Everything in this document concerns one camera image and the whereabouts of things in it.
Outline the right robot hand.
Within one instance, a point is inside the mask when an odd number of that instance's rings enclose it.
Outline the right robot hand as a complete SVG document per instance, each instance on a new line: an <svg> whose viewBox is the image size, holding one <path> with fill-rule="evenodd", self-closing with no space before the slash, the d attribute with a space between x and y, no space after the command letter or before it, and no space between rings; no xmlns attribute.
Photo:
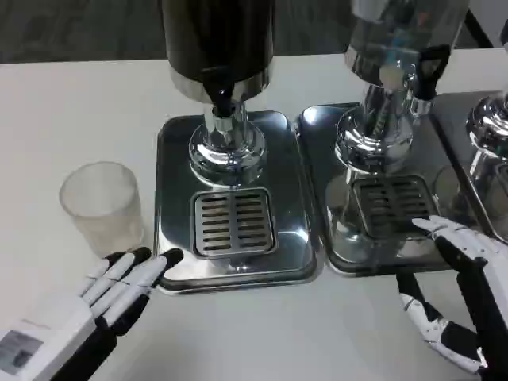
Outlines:
<svg viewBox="0 0 508 381"><path fill-rule="evenodd" d="M483 380L507 378L507 246L437 215L416 217L456 281L475 326L470 330L444 317L424 297L415 276L396 276L403 309L423 341L459 368Z"/></svg>

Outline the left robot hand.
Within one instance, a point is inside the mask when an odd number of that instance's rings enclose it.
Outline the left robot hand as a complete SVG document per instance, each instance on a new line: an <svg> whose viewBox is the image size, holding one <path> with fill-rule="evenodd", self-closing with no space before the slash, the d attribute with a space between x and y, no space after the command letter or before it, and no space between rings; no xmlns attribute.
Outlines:
<svg viewBox="0 0 508 381"><path fill-rule="evenodd" d="M164 273L183 260L146 247L103 258L77 290L44 298L1 335L3 380L88 380L136 324Z"/></svg>

